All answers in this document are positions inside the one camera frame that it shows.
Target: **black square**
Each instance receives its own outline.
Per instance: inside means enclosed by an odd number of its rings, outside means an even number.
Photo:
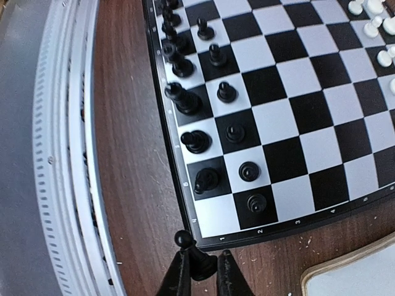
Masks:
[[[202,67],[205,81],[210,81],[240,72],[232,47],[230,45],[226,45],[221,47],[221,51],[227,56],[227,63],[222,67],[215,67],[210,63],[209,51],[199,54],[200,66]]]
[[[254,213],[248,209],[248,198],[253,194],[262,194],[266,200],[266,208],[262,213]],[[270,186],[233,194],[240,229],[257,227],[278,221],[273,191]]]
[[[215,122],[224,154],[260,145],[259,133],[251,109],[217,117]],[[239,144],[233,144],[227,140],[226,130],[232,124],[239,124],[244,128],[245,136]]]
[[[322,91],[289,99],[300,134],[333,125],[331,113]]]
[[[272,183],[307,174],[306,161],[299,137],[264,145],[264,152]]]
[[[280,0],[248,0],[252,9],[280,5]]]
[[[206,86],[200,85],[195,88],[189,89],[188,91],[197,94],[202,100],[202,105],[199,111],[193,115],[185,115],[178,111],[177,108],[175,108],[175,116],[177,117],[178,126],[187,125],[188,123],[213,117]]]
[[[191,30],[183,31],[183,32],[179,33],[178,36],[180,38],[185,39],[188,44],[182,51],[180,51],[180,54],[183,54],[184,56],[187,56],[188,54],[195,54],[196,48],[195,48],[195,43],[193,41]],[[168,42],[169,41],[166,38],[162,39],[162,47],[164,44],[166,44]]]
[[[231,42],[262,34],[252,12],[225,18],[222,22]]]
[[[378,187],[395,182],[395,147],[390,147],[374,154]]]
[[[338,53],[310,58],[322,88],[350,83],[346,67]]]
[[[395,65],[392,63],[389,67],[383,67],[377,62],[377,55],[380,51],[387,51],[387,47],[378,46],[378,47],[370,47],[365,49],[368,53],[369,59],[372,62],[373,68],[376,71],[377,76],[387,76],[395,73]]]
[[[267,35],[266,40],[277,63],[307,57],[306,48],[296,30]]]
[[[350,23],[334,23],[327,27],[340,51],[362,47]]]
[[[253,106],[286,98],[276,66],[243,73],[243,80]]]
[[[377,79],[354,83],[365,116],[387,111],[383,93]]]
[[[191,178],[192,191],[195,187],[196,175],[200,170],[204,168],[213,168],[217,171],[219,175],[219,184],[215,189],[205,191],[203,194],[196,194],[193,191],[193,196],[195,200],[208,199],[210,197],[231,193],[227,167],[225,165],[225,161],[222,156],[204,160],[202,162],[191,163],[187,165],[187,167],[188,167],[189,177]]]
[[[358,119],[335,126],[343,162],[372,153],[364,119]]]
[[[316,211],[349,200],[346,173],[343,165],[311,174],[310,183]]]
[[[188,22],[191,26],[196,25],[196,20],[198,19],[198,17],[207,21],[220,18],[217,6],[215,6],[213,0],[186,7],[185,12],[188,18]]]
[[[284,6],[294,26],[304,27],[322,23],[320,16],[311,3],[300,3]]]

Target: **white chess piece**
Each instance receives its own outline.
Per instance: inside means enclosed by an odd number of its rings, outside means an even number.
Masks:
[[[368,0],[366,3],[366,8],[372,14],[382,14],[384,11],[384,5],[382,0]]]
[[[379,17],[378,15],[375,16],[375,18],[371,22],[368,22],[364,26],[364,32],[366,36],[368,36],[369,38],[377,37],[378,27],[380,27],[382,23],[383,23],[383,18]]]
[[[350,1],[348,4],[348,11],[354,15],[360,15],[362,11],[364,11],[364,8],[362,7],[362,3],[364,3],[364,1],[365,0]]]
[[[385,32],[395,35],[395,17],[387,17],[383,22]]]
[[[380,51],[377,55],[377,62],[384,68],[391,66],[395,58],[395,46],[391,46],[387,51]]]

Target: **black chess piece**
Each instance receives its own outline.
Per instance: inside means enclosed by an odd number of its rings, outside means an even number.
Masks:
[[[259,174],[259,166],[254,162],[244,162],[239,167],[239,176],[245,182],[255,181]]]
[[[202,105],[201,98],[193,92],[185,90],[180,83],[169,83],[165,95],[174,102],[178,111],[185,115],[195,114]]]
[[[209,255],[196,247],[196,241],[186,230],[177,231],[174,241],[189,252],[190,275],[195,281],[204,281],[217,272],[217,256]]]
[[[207,26],[207,21],[204,18],[197,18],[197,26],[199,27],[199,30],[197,31],[197,36],[204,40],[211,40],[212,38],[214,38],[214,29],[211,27]]]
[[[192,62],[184,58],[184,56],[177,51],[174,44],[167,43],[163,45],[162,52],[165,60],[173,65],[172,70],[174,75],[185,78],[193,74],[194,66]]]
[[[173,27],[177,27],[181,23],[181,17],[178,14],[175,14],[168,6],[163,7],[162,15],[164,22],[171,24]]]
[[[237,91],[232,85],[223,81],[218,87],[217,97],[224,103],[232,103],[237,98]]]
[[[219,184],[219,174],[213,168],[204,168],[200,170],[195,179],[194,192],[203,194],[205,191],[215,189]]]
[[[192,131],[181,135],[181,143],[195,154],[205,152],[211,144],[210,136],[203,131]]]
[[[225,131],[226,139],[228,140],[228,142],[230,142],[232,144],[238,144],[241,141],[243,141],[245,135],[246,135],[246,132],[245,132],[244,128],[241,125],[238,125],[236,123],[228,126]]]
[[[166,34],[167,40],[175,45],[178,52],[182,53],[188,47],[188,40],[182,36],[179,36],[171,24],[163,23],[162,31]]]
[[[211,44],[209,47],[210,63],[215,67],[222,67],[227,63],[227,56],[221,52],[218,44]]]
[[[253,194],[248,197],[247,208],[253,213],[262,213],[267,206],[266,198],[262,194]]]

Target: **wooden surface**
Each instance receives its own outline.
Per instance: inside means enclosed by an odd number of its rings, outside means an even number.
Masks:
[[[94,95],[99,169],[112,242],[129,295],[152,296],[183,227],[160,127],[141,0],[102,1]],[[232,252],[256,295],[301,295],[310,266],[395,231],[395,200],[300,235]],[[193,283],[215,295],[215,279]]]

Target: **chess piece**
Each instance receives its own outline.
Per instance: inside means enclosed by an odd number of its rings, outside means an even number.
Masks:
[[[383,23],[383,19],[378,15],[371,21],[365,24],[364,32],[369,38],[378,36],[378,27]]]
[[[227,63],[227,56],[221,52],[218,44],[211,44],[209,48],[210,63],[215,67],[222,67]]]
[[[165,95],[174,102],[178,111],[185,115],[195,114],[202,104],[201,98],[193,92],[183,89],[180,83],[169,83]]]
[[[387,17],[383,22],[385,32],[395,35],[395,17]]]
[[[167,40],[175,45],[178,52],[183,52],[188,46],[188,40],[179,36],[171,24],[164,22],[162,24],[162,31],[166,34]]]
[[[189,252],[190,275],[193,280],[204,281],[217,272],[217,256],[200,251],[188,231],[177,231],[174,241],[182,250]]]
[[[389,67],[395,58],[395,46],[391,46],[387,51],[380,51],[377,55],[377,62],[384,68]]]
[[[183,143],[188,151],[194,154],[205,152],[210,147],[210,137],[203,131],[193,131],[181,135]]]
[[[259,175],[259,166],[254,162],[244,162],[239,168],[239,176],[245,182],[253,182]]]
[[[164,22],[171,24],[173,27],[177,27],[181,23],[181,17],[178,14],[175,14],[173,10],[167,6],[163,8],[162,15]]]
[[[246,135],[246,132],[244,128],[241,125],[238,124],[232,124],[227,127],[225,131],[225,137],[228,140],[228,142],[232,144],[238,144],[241,141],[243,141],[244,137]]]
[[[198,18],[196,23],[199,27],[199,30],[197,31],[197,36],[200,39],[207,41],[214,38],[214,30],[213,28],[207,26],[207,21],[204,18]]]
[[[224,103],[232,103],[237,97],[237,91],[232,85],[223,81],[218,87],[217,97]]]
[[[162,52],[166,62],[173,65],[172,70],[174,75],[185,78],[193,74],[194,66],[192,62],[184,58],[184,56],[177,51],[174,44],[165,44]]]
[[[348,4],[348,11],[354,15],[360,15],[364,8],[362,7],[364,0],[350,1]]]
[[[194,192],[196,194],[203,194],[205,191],[215,189],[218,184],[218,172],[213,168],[204,168],[196,175]]]
[[[248,197],[247,208],[253,213],[262,213],[267,206],[266,198],[262,194],[253,194]]]

